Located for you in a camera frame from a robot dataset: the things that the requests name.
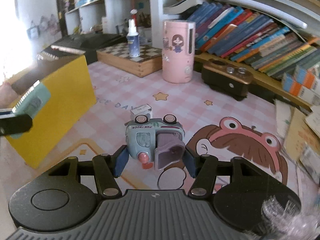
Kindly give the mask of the pink plush pig toy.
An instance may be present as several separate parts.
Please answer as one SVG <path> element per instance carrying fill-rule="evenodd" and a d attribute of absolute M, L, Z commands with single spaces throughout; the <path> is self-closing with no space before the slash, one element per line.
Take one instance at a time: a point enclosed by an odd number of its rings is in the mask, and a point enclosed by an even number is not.
<path fill-rule="evenodd" d="M 12 89 L 11 84 L 4 82 L 0 87 L 0 107 L 8 108 L 17 98 L 18 94 Z"/>

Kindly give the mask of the mint green eraser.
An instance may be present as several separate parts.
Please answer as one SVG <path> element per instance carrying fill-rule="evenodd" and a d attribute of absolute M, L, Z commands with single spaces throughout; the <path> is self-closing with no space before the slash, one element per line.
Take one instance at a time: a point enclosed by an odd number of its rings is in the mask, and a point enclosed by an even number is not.
<path fill-rule="evenodd" d="M 30 128 L 33 126 L 33 119 L 49 101 L 51 93 L 49 89 L 39 80 L 37 80 L 20 98 L 12 108 L 11 113 L 14 116 L 27 115 L 30 119 Z"/>

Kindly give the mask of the blue toy truck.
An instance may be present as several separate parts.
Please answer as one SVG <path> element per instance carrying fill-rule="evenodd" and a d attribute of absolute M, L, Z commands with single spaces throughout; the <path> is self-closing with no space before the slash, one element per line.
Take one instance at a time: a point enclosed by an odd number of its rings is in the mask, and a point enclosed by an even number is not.
<path fill-rule="evenodd" d="M 182 160 L 185 152 L 185 131 L 176 116 L 148 118 L 138 115 L 126 125 L 128 152 L 141 164 L 154 163 L 157 170 Z"/>

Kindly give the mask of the white staples box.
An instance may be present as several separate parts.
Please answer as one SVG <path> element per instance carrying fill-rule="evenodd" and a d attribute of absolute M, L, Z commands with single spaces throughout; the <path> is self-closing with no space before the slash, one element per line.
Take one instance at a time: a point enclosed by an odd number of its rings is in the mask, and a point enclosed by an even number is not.
<path fill-rule="evenodd" d="M 152 107 L 149 104 L 144 104 L 130 110 L 131 120 L 134 121 L 138 115 L 146 115 L 148 119 L 151 119 L 153 116 Z"/>

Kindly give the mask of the pink cartoon desk mat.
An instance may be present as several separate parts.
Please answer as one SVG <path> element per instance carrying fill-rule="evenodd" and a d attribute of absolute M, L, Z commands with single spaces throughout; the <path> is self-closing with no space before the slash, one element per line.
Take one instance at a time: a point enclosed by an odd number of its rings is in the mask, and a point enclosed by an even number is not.
<path fill-rule="evenodd" d="M 101 62 L 88 64 L 96 102 L 71 127 L 38 168 L 27 165 L 1 138 L 1 198 L 69 156 L 91 160 L 114 154 L 126 142 L 130 110 L 149 104 L 155 118 L 173 114 L 185 131 L 184 142 L 198 154 L 211 154 L 220 161 L 246 158 L 299 197 L 304 207 L 313 206 L 318 184 L 282 152 L 277 133 L 275 105 L 249 94 L 236 101 L 210 89 L 200 73 L 188 83 L 163 80 L 161 72 L 139 78 Z"/>

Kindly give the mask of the yellow cardboard box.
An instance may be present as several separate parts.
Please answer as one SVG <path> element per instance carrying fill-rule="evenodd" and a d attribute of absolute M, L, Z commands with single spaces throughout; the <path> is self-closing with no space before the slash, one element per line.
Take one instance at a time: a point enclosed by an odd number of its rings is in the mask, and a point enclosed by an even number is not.
<path fill-rule="evenodd" d="M 23 95 L 36 81 L 50 92 L 48 102 L 33 118 L 29 132 L 8 142 L 32 168 L 38 168 L 47 154 L 96 102 L 87 61 L 82 56 L 41 60 L 27 72 L 13 76 L 12 89 Z"/>

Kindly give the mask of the black brown desk organizer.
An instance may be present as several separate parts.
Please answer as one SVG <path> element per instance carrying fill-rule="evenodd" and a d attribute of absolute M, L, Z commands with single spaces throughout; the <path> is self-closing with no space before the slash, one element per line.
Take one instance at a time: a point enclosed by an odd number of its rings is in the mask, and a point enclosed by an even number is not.
<path fill-rule="evenodd" d="M 213 59 L 204 61 L 201 77 L 211 89 L 228 94 L 237 101 L 247 97 L 253 81 L 253 74 L 246 68 Z"/>

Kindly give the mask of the pile of papers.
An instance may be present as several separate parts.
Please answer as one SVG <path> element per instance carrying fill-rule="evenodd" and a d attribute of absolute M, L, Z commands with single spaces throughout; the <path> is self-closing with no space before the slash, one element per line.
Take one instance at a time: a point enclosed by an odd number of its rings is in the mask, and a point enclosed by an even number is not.
<path fill-rule="evenodd" d="M 314 167 L 319 171 L 319 137 L 306 124 L 306 115 L 299 109 L 280 100 L 274 101 L 276 108 L 277 133 L 283 139 L 282 152 L 295 165 L 304 165 L 301 161 L 305 148 L 310 147 L 314 154 L 306 156 L 307 170 Z"/>

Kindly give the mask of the black electronic keyboard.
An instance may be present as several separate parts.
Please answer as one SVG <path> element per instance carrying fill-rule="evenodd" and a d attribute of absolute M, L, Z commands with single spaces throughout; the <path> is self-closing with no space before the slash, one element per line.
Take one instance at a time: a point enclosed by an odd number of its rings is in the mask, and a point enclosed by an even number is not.
<path fill-rule="evenodd" d="M 38 59 L 57 60 L 65 56 L 85 55 L 87 64 L 97 62 L 97 50 L 126 41 L 118 34 L 73 34 L 65 36 L 38 53 Z"/>

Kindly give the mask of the wooden chessboard box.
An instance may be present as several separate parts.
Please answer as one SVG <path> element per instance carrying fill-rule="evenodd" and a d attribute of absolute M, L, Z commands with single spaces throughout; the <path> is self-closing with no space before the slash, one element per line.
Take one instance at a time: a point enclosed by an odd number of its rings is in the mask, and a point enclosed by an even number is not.
<path fill-rule="evenodd" d="M 127 43 L 119 43 L 97 50 L 97 59 L 137 77 L 145 77 L 162 68 L 162 50 L 148 45 L 140 46 L 138 57 L 130 57 Z"/>

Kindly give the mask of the white spray bottle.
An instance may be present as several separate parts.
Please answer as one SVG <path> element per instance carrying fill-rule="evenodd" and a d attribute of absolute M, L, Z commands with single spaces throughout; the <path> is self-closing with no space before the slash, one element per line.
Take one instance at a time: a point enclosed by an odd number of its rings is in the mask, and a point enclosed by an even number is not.
<path fill-rule="evenodd" d="M 134 19 L 129 20 L 127 44 L 129 49 L 129 57 L 131 58 L 139 57 L 140 56 L 139 33 L 137 31 L 136 22 Z"/>

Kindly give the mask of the pink cylindrical humidifier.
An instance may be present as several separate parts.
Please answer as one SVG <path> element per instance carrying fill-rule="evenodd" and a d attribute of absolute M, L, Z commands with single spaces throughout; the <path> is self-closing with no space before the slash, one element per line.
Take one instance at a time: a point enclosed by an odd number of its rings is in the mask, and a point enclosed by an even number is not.
<path fill-rule="evenodd" d="M 196 24 L 163 22 L 162 77 L 169 83 L 188 83 L 193 77 Z"/>

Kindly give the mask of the white bookshelf unit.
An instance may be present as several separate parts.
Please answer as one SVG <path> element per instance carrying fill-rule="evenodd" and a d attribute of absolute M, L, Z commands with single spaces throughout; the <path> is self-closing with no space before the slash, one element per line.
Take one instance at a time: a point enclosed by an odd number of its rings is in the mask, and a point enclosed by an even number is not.
<path fill-rule="evenodd" d="M 152 42 L 160 45 L 160 27 L 164 19 L 179 18 L 180 10 L 174 10 L 182 0 L 93 0 L 65 13 L 67 33 L 75 28 L 87 33 L 106 18 L 107 33 L 115 33 L 116 26 L 130 17 L 130 10 L 151 16 Z M 284 21 L 297 30 L 319 35 L 319 0 L 216 0 L 257 9 Z"/>

